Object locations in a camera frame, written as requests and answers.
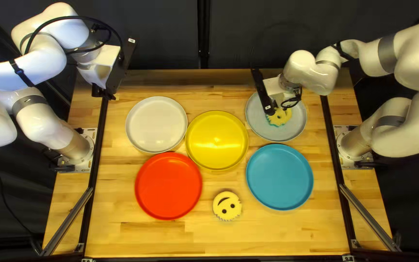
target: smiley face sponge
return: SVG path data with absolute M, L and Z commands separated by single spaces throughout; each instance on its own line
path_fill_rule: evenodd
M 230 221 L 242 213 L 242 204 L 236 194 L 230 191 L 219 193 L 213 200 L 213 212 L 223 221 Z

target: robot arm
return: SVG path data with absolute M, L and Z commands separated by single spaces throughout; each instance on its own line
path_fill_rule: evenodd
M 19 50 L 25 53 L 32 32 L 41 24 L 53 18 L 76 15 L 75 10 L 66 3 L 52 4 L 41 14 L 17 25 L 11 37 Z M 11 143 L 17 136 L 9 117 L 9 114 L 13 114 L 29 139 L 71 160 L 83 159 L 89 153 L 88 141 L 60 120 L 41 92 L 32 87 L 63 70 L 67 60 L 63 48 L 72 51 L 99 45 L 91 39 L 89 33 L 90 30 L 82 20 L 55 21 L 34 37 L 26 55 L 11 63 L 0 63 L 0 146 Z M 106 80 L 119 51 L 118 46 L 103 45 L 96 50 L 73 54 L 73 58 L 78 62 L 77 68 L 87 82 L 106 88 Z M 22 76 L 16 74 L 17 68 L 23 70 Z
M 66 3 L 55 3 L 46 8 L 43 13 L 36 15 L 16 27 L 11 37 L 24 53 L 31 33 L 44 23 L 55 17 L 77 15 L 75 10 Z M 65 49 L 81 46 L 89 37 L 89 29 L 81 20 L 57 21 L 43 28 L 33 40 L 30 52 L 15 59 L 24 74 L 38 84 L 58 75 L 66 66 Z M 15 74 L 9 62 L 0 63 L 0 90 L 19 90 L 26 88 L 27 84 Z
M 308 51 L 295 51 L 281 75 L 265 80 L 268 95 L 286 92 L 296 85 L 328 95 L 341 64 L 347 61 L 342 56 L 358 58 L 369 76 L 394 73 L 400 84 L 419 91 L 419 25 L 416 25 L 369 43 L 341 41 L 340 48 L 326 47 L 316 58 Z M 338 140 L 338 144 L 339 152 L 352 160 L 361 160 L 371 149 L 388 157 L 419 153 L 419 93 L 412 100 L 387 101 L 359 127 Z
M 394 73 L 403 86 L 419 91 L 419 25 L 369 43 L 345 40 L 340 45 L 344 53 L 360 59 L 367 75 Z M 336 48 L 326 47 L 316 58 L 308 51 L 295 51 L 283 69 L 283 77 L 319 95 L 328 95 L 334 88 L 338 70 L 347 61 Z

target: black backdrop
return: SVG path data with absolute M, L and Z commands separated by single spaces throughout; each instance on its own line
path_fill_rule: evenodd
M 18 23 L 43 11 L 55 0 L 0 0 L 0 35 L 10 33 Z M 370 41 L 409 27 L 419 20 L 419 1 L 413 0 L 66 0 L 79 15 L 100 19 L 123 37 L 139 42 L 132 59 L 133 69 L 198 68 L 198 2 L 209 2 L 209 68 L 247 68 L 250 62 L 263 68 L 283 67 L 295 50 L 306 49 L 316 54 L 339 40 L 355 38 Z M 1 44 L 0 60 L 14 53 Z M 70 99 L 75 70 L 66 68 L 54 82 L 59 92 Z M 410 95 L 408 90 L 380 78 L 357 89 L 362 116 L 392 96 Z M 42 91 L 61 118 L 67 117 L 66 104 L 49 88 Z M 16 213 L 31 229 L 43 234 L 54 173 L 40 155 L 39 145 L 23 137 L 17 143 L 0 148 L 0 174 L 9 189 L 9 201 Z M 32 155 L 27 158 L 18 152 Z M 394 232 L 403 236 L 403 247 L 419 249 L 419 156 L 411 161 L 393 163 L 378 171 L 378 179 Z M 0 237 L 16 239 L 25 233 L 9 216 L 0 198 Z M 28 253 L 12 249 L 4 256 Z

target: bracket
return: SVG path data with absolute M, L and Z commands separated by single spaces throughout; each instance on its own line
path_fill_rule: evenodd
M 352 244 L 353 248 L 361 248 L 360 243 L 358 243 L 358 241 L 356 239 L 351 239 L 350 243 Z
M 99 87 L 97 84 L 92 84 L 92 97 L 94 98 L 107 98 L 108 100 L 116 100 L 113 94 L 108 93 L 107 90 Z
M 73 251 L 74 252 L 83 252 L 84 247 L 85 247 L 85 243 L 78 243 Z
M 352 256 L 351 254 L 345 254 L 345 255 L 342 255 L 342 261 L 343 262 L 355 262 L 355 257 Z

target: gray plate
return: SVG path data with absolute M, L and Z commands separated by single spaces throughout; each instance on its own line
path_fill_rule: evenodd
M 306 125 L 306 109 L 302 101 L 292 107 L 292 118 L 282 126 L 269 124 L 261 105 L 258 93 L 248 99 L 245 107 L 245 117 L 248 125 L 261 138 L 272 142 L 286 142 L 302 133 Z

